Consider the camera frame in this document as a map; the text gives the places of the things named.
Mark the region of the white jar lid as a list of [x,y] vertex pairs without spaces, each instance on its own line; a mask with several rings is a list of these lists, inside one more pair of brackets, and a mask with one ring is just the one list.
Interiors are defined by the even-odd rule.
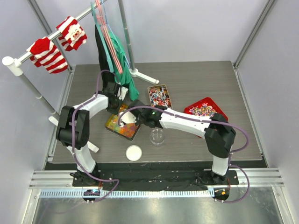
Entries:
[[137,145],[131,145],[126,150],[126,157],[130,161],[138,161],[142,156],[142,149]]

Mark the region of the red tin of swirl lollipops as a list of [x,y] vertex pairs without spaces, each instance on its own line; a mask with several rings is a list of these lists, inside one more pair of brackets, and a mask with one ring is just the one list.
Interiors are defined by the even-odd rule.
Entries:
[[203,98],[184,109],[184,113],[196,116],[212,117],[215,113],[221,114],[227,121],[228,117],[222,109],[210,98]]

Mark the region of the gold tin of gummy candies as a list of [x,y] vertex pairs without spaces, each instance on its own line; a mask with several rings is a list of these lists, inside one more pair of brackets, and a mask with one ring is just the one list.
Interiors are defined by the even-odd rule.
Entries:
[[136,126],[135,124],[127,124],[123,127],[120,127],[117,123],[119,115],[111,115],[108,121],[105,123],[105,128],[129,141],[132,141],[136,136],[140,126]]

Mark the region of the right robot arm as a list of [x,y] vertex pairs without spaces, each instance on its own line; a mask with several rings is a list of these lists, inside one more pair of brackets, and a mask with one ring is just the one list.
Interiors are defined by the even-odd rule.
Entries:
[[236,131],[223,115],[216,113],[212,117],[199,117],[177,112],[165,106],[145,108],[140,100],[135,100],[128,107],[137,109],[130,112],[137,124],[150,128],[175,129],[195,134],[206,141],[207,149],[213,156],[211,179],[216,184],[224,183],[227,178],[229,153],[234,144]]

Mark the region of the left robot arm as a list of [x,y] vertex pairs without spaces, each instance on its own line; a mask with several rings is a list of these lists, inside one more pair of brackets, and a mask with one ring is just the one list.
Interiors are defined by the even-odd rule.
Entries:
[[79,173],[89,186],[95,186],[100,175],[95,172],[97,163],[88,148],[90,119],[101,111],[117,114],[128,88],[109,82],[102,91],[97,90],[90,99],[75,106],[64,106],[58,120],[56,139],[72,154]]

